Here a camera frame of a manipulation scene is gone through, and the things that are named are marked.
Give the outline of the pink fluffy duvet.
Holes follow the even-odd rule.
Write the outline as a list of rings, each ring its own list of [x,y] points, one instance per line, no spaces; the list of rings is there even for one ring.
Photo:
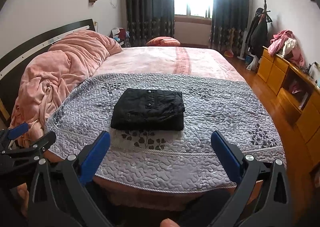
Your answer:
[[[28,131],[17,143],[28,148],[44,135],[46,120],[71,91],[92,77],[105,59],[122,51],[120,44],[91,30],[71,33],[38,55],[26,66],[10,127],[24,122]]]

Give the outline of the white clothing on dresser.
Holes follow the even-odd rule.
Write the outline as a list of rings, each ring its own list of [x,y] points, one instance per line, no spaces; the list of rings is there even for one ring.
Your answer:
[[[296,47],[296,45],[297,45],[296,39],[288,38],[285,41],[283,49],[282,49],[282,57],[285,59],[289,59],[289,58],[293,57],[292,50]]]

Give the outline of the orange striped pillow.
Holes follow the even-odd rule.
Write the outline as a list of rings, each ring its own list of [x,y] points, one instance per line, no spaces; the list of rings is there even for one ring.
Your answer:
[[[181,43],[177,39],[166,36],[153,38],[146,43],[146,46],[151,47],[179,47],[180,45]]]

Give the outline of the orange wooden dresser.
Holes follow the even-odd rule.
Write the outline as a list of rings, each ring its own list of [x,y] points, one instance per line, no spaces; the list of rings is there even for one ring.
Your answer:
[[[303,138],[314,167],[319,165],[319,87],[311,77],[278,54],[271,56],[267,48],[258,75],[277,96],[287,122]]]

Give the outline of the dark wooden headboard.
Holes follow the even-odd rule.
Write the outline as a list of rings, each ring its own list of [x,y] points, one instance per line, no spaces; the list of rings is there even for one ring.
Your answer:
[[[53,44],[80,30],[94,31],[93,20],[82,20],[44,32],[17,46],[1,58],[1,119],[5,126],[11,122],[12,110],[26,66]]]

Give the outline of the dark patterned curtain right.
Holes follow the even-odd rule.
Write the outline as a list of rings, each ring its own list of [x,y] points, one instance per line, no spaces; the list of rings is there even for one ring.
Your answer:
[[[249,16],[249,0],[213,0],[209,47],[220,54],[240,54]]]

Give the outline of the grey quilted bedspread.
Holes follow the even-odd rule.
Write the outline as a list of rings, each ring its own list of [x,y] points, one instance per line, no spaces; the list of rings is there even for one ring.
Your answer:
[[[218,131],[259,161],[285,161],[279,133],[244,80],[103,74],[85,80],[47,119],[50,151],[79,154],[102,132],[111,146],[97,176],[146,191],[195,193],[234,185],[212,149]]]

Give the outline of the dark patterned curtain left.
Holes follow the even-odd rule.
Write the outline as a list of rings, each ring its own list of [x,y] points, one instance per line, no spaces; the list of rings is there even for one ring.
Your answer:
[[[160,36],[173,37],[174,18],[174,0],[126,0],[131,46],[145,46],[151,39]]]

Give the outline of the cluttered nightstand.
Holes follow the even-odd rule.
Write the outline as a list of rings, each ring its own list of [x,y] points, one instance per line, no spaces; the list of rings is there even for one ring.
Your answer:
[[[130,33],[124,28],[113,28],[109,35],[110,38],[113,38],[119,45],[123,48],[130,48]]]

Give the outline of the black pants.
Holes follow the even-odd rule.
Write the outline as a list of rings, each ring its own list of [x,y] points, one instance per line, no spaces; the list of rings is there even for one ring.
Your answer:
[[[182,131],[182,92],[128,88],[114,106],[111,128],[122,131]]]

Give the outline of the pink bed sheet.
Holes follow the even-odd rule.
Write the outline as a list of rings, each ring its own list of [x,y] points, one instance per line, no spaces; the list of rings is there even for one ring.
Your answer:
[[[131,47],[106,58],[95,75],[161,73],[244,81],[236,69],[212,49],[189,47]]]

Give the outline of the pink clothes pile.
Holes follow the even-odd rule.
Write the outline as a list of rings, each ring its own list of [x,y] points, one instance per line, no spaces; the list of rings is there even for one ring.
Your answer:
[[[267,51],[270,56],[278,53],[282,58],[288,58],[296,66],[305,66],[301,48],[291,30],[282,30],[275,34]]]

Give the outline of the dark patterned curtain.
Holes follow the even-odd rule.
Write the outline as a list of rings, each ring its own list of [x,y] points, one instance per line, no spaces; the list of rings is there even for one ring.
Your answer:
[[[220,54],[240,54],[249,16],[249,0],[213,0],[209,47]]]
[[[173,37],[174,18],[174,0],[126,0],[131,46],[145,46],[151,39],[160,36]]]

